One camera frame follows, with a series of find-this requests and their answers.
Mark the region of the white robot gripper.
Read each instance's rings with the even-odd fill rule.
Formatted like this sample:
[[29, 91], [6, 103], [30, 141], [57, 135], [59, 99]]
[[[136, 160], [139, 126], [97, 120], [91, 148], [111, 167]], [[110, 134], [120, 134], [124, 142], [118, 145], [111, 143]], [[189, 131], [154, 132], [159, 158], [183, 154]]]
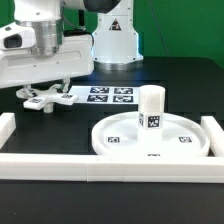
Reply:
[[94, 64], [90, 35], [64, 38], [59, 51], [52, 56], [34, 56], [29, 49], [0, 50], [0, 89], [23, 86], [32, 97], [31, 84], [64, 79], [62, 91], [68, 91], [70, 79], [89, 75]]

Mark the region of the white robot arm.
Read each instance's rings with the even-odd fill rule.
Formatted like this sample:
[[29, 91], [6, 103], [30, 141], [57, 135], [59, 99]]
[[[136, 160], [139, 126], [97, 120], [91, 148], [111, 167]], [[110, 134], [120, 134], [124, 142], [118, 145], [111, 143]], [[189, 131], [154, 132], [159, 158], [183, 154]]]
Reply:
[[[66, 92], [73, 77], [96, 64], [125, 68], [143, 60], [133, 27], [133, 0], [14, 0], [14, 21], [0, 28], [0, 89], [60, 80]], [[95, 12], [88, 32], [69, 23], [64, 11]]]

